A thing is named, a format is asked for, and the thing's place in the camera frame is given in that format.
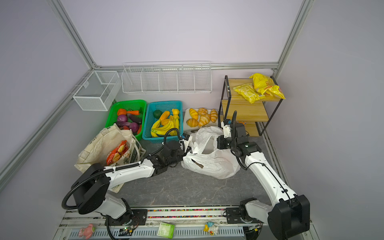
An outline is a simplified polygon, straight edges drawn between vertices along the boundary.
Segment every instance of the white wall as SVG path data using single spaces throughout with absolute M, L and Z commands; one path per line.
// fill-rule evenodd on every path
M 221 93 L 223 91 L 224 77 L 228 78 L 249 78 L 254 73 L 262 73 L 267 76 L 272 75 L 271 69 L 250 69 L 250 70 L 212 70 L 212 92 L 194 94 L 126 94 L 122 91 L 116 96 L 117 101 L 143 99 L 147 103 L 156 101 L 180 100 L 184 110 L 187 108 L 207 108 L 218 110 L 220 105 Z
M 268 131 L 320 239 L 382 239 L 384 2 L 317 0 Z
M 88 70 L 45 0 L 0 7 L 0 168 Z
M 98 65 L 276 62 L 302 0 L 62 0 Z
M 51 240 L 64 216 L 61 201 L 81 172 L 78 154 L 103 129 L 108 112 L 76 102 L 0 193 L 1 239 Z

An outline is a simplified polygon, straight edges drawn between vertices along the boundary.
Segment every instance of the blue plastic basket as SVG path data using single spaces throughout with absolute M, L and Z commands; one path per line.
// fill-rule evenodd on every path
M 179 121 L 180 121 L 180 135 L 183 134 L 183 104 L 181 101 L 164 101 L 164 102 L 154 102 L 150 103 L 147 106 L 147 113 L 145 115 L 145 121 L 144 121 L 144 132 L 143 132 L 143 139 L 149 140 L 153 143 L 162 143 L 164 140 L 163 137 L 152 137 L 151 136 L 151 128 L 153 124 L 158 120 L 153 116 L 153 112 L 155 110 L 160 110 L 162 112 L 164 111 L 170 111 L 172 113 L 172 109 L 178 109 L 180 111 L 179 114 Z M 167 136 L 167 142 L 168 140 L 177 140 L 177 136 Z

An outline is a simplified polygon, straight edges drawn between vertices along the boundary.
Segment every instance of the yellow chip bag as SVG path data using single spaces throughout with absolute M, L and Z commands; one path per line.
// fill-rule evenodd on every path
M 254 103 L 257 100 L 265 98 L 264 95 L 258 94 L 252 86 L 252 83 L 246 83 L 233 88 L 241 96 L 243 96 L 248 102 Z
M 253 78 L 253 85 L 255 87 L 256 92 L 264 95 L 264 93 L 285 99 L 281 88 L 277 86 L 272 78 L 262 75 L 260 73 L 255 73 L 249 78 Z

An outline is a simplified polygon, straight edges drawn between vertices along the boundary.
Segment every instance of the white metal mesh basket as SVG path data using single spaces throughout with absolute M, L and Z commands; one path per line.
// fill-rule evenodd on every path
M 116 71 L 93 71 L 73 95 L 85 111 L 108 111 L 121 88 Z
M 121 81 L 124 93 L 212 92 L 210 62 L 170 65 L 161 62 L 152 65 L 125 63 L 123 65 Z

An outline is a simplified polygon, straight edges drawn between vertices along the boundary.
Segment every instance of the shelf board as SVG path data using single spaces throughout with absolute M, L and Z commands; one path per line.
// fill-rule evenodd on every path
M 231 90 L 231 95 L 233 100 L 243 100 L 246 101 L 243 96 L 241 96 L 238 92 L 236 92 L 233 88 L 236 86 L 240 86 L 246 83 L 253 83 L 253 80 L 248 79 L 228 79 L 229 82 L 229 88 Z M 278 102 L 280 101 L 280 98 L 265 94 L 265 98 L 261 99 L 263 102 Z
M 227 109 L 228 100 L 223 99 L 223 112 Z M 243 100 L 231 100 L 229 104 L 227 118 L 231 119 L 234 111 L 237 111 L 237 121 L 245 122 L 267 122 L 269 120 L 268 114 L 264 108 L 264 105 L 260 101 L 249 103 Z
M 223 121 L 224 117 L 220 114 L 220 120 Z M 249 133 L 250 137 L 259 137 L 259 132 L 257 131 L 257 127 L 255 122 L 247 122 L 245 124 L 245 130 Z

